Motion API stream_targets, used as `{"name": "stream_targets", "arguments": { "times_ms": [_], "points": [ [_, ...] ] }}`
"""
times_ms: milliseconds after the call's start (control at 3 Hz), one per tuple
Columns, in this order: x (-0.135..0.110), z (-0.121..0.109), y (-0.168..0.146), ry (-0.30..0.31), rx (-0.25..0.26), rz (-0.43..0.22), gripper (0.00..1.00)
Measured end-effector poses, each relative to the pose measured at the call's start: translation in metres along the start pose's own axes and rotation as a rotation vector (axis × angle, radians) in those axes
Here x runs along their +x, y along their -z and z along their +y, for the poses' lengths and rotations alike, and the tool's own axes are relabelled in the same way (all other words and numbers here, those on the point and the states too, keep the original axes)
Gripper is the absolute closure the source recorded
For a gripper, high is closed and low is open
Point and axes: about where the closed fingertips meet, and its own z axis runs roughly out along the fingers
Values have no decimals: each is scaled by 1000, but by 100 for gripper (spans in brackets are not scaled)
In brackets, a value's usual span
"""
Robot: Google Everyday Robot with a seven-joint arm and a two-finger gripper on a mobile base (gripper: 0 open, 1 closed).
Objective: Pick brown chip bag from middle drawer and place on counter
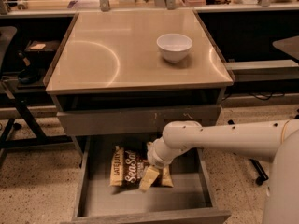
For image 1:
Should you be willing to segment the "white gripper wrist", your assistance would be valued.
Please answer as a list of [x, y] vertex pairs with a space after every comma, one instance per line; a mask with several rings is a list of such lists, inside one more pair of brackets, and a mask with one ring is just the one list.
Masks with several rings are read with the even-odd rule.
[[153, 142], [147, 143], [147, 159], [150, 165], [139, 183], [139, 189], [146, 192], [159, 175], [158, 169], [163, 169], [169, 165], [175, 158], [173, 149], [171, 149], [163, 140], [163, 138], [156, 139]]

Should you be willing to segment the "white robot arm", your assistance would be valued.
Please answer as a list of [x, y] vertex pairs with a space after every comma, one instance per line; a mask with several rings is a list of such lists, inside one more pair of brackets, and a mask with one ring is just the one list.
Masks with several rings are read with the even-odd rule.
[[149, 167], [139, 188], [147, 190], [159, 172], [192, 148], [232, 152], [272, 162], [263, 224], [299, 224], [299, 120], [204, 127], [196, 121], [168, 123], [148, 143]]

